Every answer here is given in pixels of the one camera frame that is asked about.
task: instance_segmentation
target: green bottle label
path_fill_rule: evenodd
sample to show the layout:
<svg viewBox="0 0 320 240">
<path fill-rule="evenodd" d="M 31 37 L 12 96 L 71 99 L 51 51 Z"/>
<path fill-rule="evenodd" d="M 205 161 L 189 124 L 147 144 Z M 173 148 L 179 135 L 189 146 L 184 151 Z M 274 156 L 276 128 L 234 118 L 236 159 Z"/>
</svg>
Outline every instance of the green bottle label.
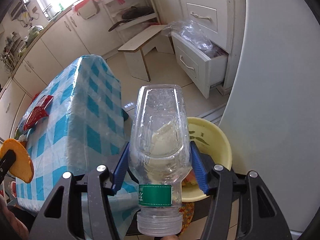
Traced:
<svg viewBox="0 0 320 240">
<path fill-rule="evenodd" d="M 142 206 L 169 207 L 172 204 L 171 195 L 171 185 L 139 185 L 139 205 Z"/>
</svg>

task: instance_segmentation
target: blue checkered tablecloth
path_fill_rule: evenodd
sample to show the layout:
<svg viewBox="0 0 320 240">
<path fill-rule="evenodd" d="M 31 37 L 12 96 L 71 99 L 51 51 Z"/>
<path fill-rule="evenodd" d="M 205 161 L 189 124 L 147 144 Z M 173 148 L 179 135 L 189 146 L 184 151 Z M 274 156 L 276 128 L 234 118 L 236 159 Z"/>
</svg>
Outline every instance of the blue checkered tablecloth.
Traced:
<svg viewBox="0 0 320 240">
<path fill-rule="evenodd" d="M 38 121 L 28 135 L 26 149 L 35 174 L 31 183 L 17 178 L 19 205 L 38 212 L 65 171 L 79 175 L 108 156 L 119 154 L 124 144 L 120 82 L 107 63 L 96 55 L 82 56 L 63 70 L 37 99 L 52 95 L 49 117 Z M 138 185 L 126 176 L 122 189 L 110 197 L 118 232 L 123 237 L 138 210 Z"/>
</svg>

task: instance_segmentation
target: metal screw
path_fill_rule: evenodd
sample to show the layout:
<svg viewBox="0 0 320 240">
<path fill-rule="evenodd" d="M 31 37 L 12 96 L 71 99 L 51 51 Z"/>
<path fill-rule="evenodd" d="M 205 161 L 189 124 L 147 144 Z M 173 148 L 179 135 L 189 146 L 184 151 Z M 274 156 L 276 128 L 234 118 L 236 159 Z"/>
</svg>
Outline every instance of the metal screw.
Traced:
<svg viewBox="0 0 320 240">
<path fill-rule="evenodd" d="M 71 172 L 67 171 L 67 172 L 63 173 L 62 177 L 65 179 L 69 179 L 71 177 Z"/>
<path fill-rule="evenodd" d="M 99 165 L 98 167 L 97 167 L 97 171 L 99 171 L 99 172 L 103 172 L 103 171 L 105 171 L 106 170 L 106 166 L 105 165 Z"/>
<path fill-rule="evenodd" d="M 258 177 L 258 173 L 255 172 L 255 171 L 250 171 L 250 172 L 249 172 L 249 176 L 250 176 L 251 178 L 256 178 L 256 177 Z"/>
<path fill-rule="evenodd" d="M 213 167 L 216 171 L 222 171 L 223 170 L 223 166 L 221 164 L 216 164 L 214 167 Z"/>
</svg>

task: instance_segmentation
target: blue gripper pad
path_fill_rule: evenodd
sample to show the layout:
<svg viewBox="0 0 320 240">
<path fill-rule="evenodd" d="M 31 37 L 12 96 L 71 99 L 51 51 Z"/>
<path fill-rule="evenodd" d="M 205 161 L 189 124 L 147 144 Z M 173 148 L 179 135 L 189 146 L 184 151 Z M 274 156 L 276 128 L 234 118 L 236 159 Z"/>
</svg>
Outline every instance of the blue gripper pad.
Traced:
<svg viewBox="0 0 320 240">
<path fill-rule="evenodd" d="M 199 152 L 199 149 L 194 141 L 190 142 L 190 150 L 191 150 L 191 157 L 192 157 L 192 168 L 195 173 L 199 188 L 204 192 L 204 194 L 207 194 L 209 192 L 209 185 L 208 185 L 209 171 L 206 171 L 205 166 L 203 165 L 201 160 L 201 153 Z"/>
<path fill-rule="evenodd" d="M 122 183 L 124 181 L 124 176 L 128 170 L 128 157 L 130 152 L 130 143 L 127 143 L 127 145 L 124 147 L 123 153 L 120 157 L 120 160 L 118 162 L 118 165 L 113 172 L 113 183 L 112 183 L 112 190 L 116 194 L 118 190 L 121 189 Z"/>
</svg>

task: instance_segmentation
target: frying pan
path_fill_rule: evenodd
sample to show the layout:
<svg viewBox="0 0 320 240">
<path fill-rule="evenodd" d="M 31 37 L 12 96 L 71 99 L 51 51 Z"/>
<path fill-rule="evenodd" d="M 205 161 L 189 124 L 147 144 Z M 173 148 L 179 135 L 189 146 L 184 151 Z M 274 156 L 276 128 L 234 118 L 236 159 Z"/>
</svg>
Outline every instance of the frying pan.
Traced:
<svg viewBox="0 0 320 240">
<path fill-rule="evenodd" d="M 141 7 L 135 7 L 132 6 L 129 10 L 127 10 L 123 15 L 122 15 L 122 21 L 119 21 L 115 23 L 109 30 L 108 32 L 111 32 L 114 30 L 116 27 L 118 27 L 121 23 L 127 23 L 130 21 L 133 21 L 139 17 L 146 16 L 149 14 L 154 13 L 154 10 L 151 7 L 148 6 L 141 6 Z"/>
</svg>

